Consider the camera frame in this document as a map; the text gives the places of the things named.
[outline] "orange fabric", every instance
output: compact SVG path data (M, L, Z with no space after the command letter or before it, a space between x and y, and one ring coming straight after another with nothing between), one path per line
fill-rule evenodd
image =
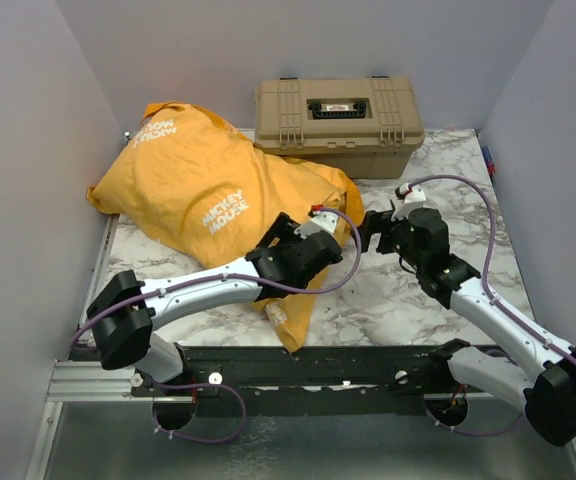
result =
M87 198L107 214L127 213L150 238L207 268L252 250L280 212L308 221L313 204L363 218L357 187L335 168L266 155L227 121L183 103L149 105L148 119ZM338 228L344 242L349 228ZM326 272L309 288L318 288ZM313 295L261 306L290 351L306 339Z

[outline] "toolbox handle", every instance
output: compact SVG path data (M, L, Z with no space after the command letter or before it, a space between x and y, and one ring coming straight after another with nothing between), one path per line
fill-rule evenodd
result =
M354 110L324 111L321 102L312 102L308 108L312 110L312 118L315 120L341 120L348 118L366 118L366 102L359 100L353 105Z

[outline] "gray wall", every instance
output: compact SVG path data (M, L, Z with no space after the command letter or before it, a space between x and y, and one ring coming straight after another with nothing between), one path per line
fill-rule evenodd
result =
M429 127L480 128L552 0L57 0L124 128L153 101L254 124L279 76L401 74Z
M535 315L576 343L576 2L553 5L482 139Z
M50 0L0 0L0 480L22 478L103 218L118 122Z

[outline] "toolbox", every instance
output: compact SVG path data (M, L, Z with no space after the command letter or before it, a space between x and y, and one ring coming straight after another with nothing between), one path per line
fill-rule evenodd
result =
M256 100L259 148L337 167L350 178L399 178L424 141L404 77L268 80Z

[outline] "marble tabletop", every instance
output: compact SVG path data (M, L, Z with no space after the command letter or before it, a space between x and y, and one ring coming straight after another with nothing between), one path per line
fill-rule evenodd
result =
M356 181L366 210L386 210L394 189L404 181L430 174L463 175L483 187L497 205L475 133L472 130L428 131L400 179ZM452 251L477 268L483 264L489 225L485 207L468 186L454 181L424 185L430 207L438 208L450 228ZM490 270L491 284L508 301L531 315L528 298L501 216ZM330 269L326 284L340 280L355 255L349 241L345 260ZM175 277L201 270L192 258L148 239L126 216L117 223L109 248L107 283L132 269L137 278ZM263 312L248 305L229 305L191 315L158 331L181 345L281 345ZM493 343L481 330L441 307L404 272L396 255L370 251L359 271L341 289L318 297L306 345L436 345L453 338Z

